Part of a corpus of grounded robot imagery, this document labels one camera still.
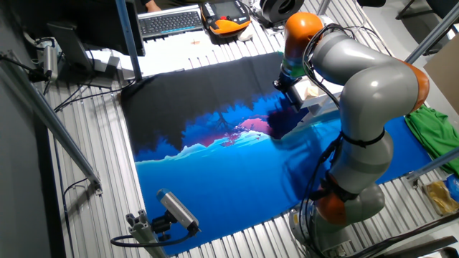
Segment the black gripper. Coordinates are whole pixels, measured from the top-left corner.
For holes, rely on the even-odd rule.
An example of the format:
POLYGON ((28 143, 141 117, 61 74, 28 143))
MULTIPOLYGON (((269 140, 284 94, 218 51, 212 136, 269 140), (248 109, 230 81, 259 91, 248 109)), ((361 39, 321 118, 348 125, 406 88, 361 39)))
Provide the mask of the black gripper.
POLYGON ((284 73, 280 73, 279 77, 276 81, 274 81, 274 87, 277 89, 277 92, 279 95, 282 95, 282 91, 284 90, 284 95, 285 96, 290 96, 290 89, 292 86, 295 85, 295 83, 298 82, 297 78, 290 77, 289 75, 286 75, 284 73))

